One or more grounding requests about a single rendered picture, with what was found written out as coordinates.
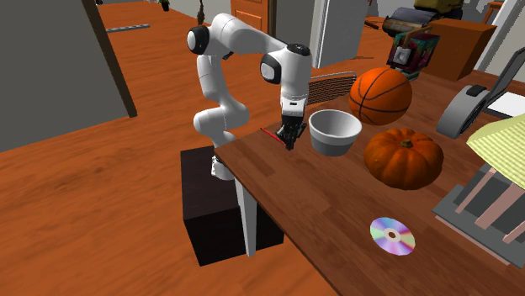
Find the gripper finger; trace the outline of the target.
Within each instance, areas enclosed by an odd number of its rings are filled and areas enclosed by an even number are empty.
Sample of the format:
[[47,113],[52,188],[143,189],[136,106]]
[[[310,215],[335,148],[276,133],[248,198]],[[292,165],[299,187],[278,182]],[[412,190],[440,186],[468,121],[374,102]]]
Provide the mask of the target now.
[[284,128],[281,127],[276,131],[276,136],[280,141],[285,145],[285,148],[290,151],[292,149],[292,140],[290,139],[290,133]]
[[306,128],[305,125],[296,125],[296,126],[292,127],[292,130],[290,131],[290,136],[289,136],[289,148],[290,148],[290,150],[294,149],[295,142],[297,141],[297,139],[299,139],[301,137],[301,135],[303,134],[305,128]]

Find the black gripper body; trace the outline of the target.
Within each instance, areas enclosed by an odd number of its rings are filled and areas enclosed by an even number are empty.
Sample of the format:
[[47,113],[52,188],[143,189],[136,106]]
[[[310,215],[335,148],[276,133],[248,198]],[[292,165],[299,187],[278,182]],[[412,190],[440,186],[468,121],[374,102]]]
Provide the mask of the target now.
[[282,115],[282,126],[279,129],[280,136],[301,136],[307,123],[303,117]]

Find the red pen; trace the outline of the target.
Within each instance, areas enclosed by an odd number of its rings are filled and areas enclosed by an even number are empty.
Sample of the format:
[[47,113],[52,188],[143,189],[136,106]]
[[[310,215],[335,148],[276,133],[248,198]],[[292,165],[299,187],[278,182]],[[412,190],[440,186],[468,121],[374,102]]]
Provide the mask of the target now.
[[276,134],[264,129],[264,128],[260,128],[260,130],[262,132],[264,132],[266,135],[269,135],[271,138],[275,139],[277,142],[279,142],[280,144],[286,146],[286,143],[283,142]]

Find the white bowl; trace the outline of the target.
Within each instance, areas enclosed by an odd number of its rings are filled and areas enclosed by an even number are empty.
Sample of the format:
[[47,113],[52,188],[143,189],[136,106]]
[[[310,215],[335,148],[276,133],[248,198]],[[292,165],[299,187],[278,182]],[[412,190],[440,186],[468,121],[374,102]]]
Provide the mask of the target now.
[[350,113],[322,109],[309,117],[312,147],[324,156],[343,156],[358,138],[362,124]]

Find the dark ribbed rectangular basket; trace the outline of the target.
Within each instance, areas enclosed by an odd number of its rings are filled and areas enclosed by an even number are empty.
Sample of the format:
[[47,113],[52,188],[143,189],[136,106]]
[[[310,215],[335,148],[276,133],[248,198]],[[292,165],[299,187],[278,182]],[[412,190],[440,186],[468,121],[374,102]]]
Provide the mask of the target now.
[[357,79],[354,71],[335,72],[312,77],[309,81],[308,105],[347,96]]

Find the brown wooden table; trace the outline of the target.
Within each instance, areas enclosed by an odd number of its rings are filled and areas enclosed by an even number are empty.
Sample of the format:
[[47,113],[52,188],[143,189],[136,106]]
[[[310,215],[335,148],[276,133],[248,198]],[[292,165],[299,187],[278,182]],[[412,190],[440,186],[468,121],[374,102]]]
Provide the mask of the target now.
[[[364,126],[340,157],[317,153],[308,134],[288,151],[260,130],[216,155],[341,296],[525,296],[525,269],[502,264],[432,212],[482,165],[464,138],[440,135],[437,123],[464,86],[495,80],[474,71],[456,82],[426,73],[413,82],[411,106],[395,127],[428,135],[445,155],[439,178],[416,191],[389,188],[366,169],[363,151],[378,126]],[[411,231],[413,252],[396,256],[376,245],[369,226],[380,217]]]

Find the orange basketball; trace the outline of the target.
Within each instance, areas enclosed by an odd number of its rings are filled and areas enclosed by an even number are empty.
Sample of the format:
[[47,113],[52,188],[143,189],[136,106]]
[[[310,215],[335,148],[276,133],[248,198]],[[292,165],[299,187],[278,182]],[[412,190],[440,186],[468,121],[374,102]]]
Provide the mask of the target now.
[[366,71],[352,85],[348,104],[362,123],[386,125],[400,119],[412,100],[409,80],[399,71],[379,67]]

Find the grey white tall cabinet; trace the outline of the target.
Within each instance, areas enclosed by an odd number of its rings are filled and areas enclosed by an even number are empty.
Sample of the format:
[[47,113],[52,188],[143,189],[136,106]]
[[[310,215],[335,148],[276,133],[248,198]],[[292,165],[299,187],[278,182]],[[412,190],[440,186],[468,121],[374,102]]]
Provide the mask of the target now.
[[357,56],[368,0],[315,0],[310,33],[316,69]]

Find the orange pumpkin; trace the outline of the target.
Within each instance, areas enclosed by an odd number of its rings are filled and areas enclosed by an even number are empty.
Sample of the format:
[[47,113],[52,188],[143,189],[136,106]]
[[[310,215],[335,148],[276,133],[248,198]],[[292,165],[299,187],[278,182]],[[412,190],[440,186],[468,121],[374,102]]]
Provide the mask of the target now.
[[443,167],[441,147],[412,129],[388,129],[371,138],[363,153],[370,174],[391,188],[417,190],[434,182]]

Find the black robot stand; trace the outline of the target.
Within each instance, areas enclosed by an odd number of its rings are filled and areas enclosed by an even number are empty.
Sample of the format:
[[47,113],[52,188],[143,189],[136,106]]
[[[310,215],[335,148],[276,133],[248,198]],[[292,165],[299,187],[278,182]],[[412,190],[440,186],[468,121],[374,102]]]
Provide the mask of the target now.
[[211,175],[213,146],[180,152],[183,222],[200,266],[246,253],[236,185]]

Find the orange wooden door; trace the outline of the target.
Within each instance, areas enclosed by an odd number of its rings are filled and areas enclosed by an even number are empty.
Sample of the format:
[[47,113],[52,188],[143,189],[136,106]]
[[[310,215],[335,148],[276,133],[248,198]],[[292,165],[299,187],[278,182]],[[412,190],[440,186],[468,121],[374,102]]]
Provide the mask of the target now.
[[273,0],[231,0],[231,14],[264,33],[269,31],[269,9]]

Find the colourful patterned box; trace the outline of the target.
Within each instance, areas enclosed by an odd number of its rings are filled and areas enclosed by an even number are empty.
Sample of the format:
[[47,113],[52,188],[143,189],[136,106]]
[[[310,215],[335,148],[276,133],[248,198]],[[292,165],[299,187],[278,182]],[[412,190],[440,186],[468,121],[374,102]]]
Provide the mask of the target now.
[[440,37],[435,34],[414,33],[406,40],[408,32],[394,38],[387,64],[400,71],[409,81],[419,77],[421,70],[428,66]]

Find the iridescent compact disc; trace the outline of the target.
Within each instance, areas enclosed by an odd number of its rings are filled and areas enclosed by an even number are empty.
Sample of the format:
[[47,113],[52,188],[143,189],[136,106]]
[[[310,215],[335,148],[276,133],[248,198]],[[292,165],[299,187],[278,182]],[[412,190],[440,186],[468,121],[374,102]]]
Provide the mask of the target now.
[[369,233],[377,246],[396,256],[408,255],[416,246],[411,231],[400,221],[389,217],[373,220],[369,226]]

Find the grey round tape dispenser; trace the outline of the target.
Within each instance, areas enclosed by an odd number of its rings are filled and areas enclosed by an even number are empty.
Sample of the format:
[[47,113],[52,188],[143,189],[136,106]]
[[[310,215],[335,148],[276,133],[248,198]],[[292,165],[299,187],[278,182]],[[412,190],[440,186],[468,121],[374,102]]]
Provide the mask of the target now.
[[444,110],[436,131],[448,138],[457,139],[477,119],[489,95],[487,88],[481,85],[464,87]]

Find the dark grey open laptop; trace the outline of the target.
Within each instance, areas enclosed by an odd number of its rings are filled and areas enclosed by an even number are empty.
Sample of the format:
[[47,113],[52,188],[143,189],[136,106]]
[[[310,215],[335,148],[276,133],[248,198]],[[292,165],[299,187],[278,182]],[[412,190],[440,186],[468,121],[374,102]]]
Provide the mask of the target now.
[[525,96],[507,91],[507,87],[524,62],[525,47],[513,54],[490,90],[489,98],[483,109],[486,114],[491,114],[500,119],[508,119],[525,114]]

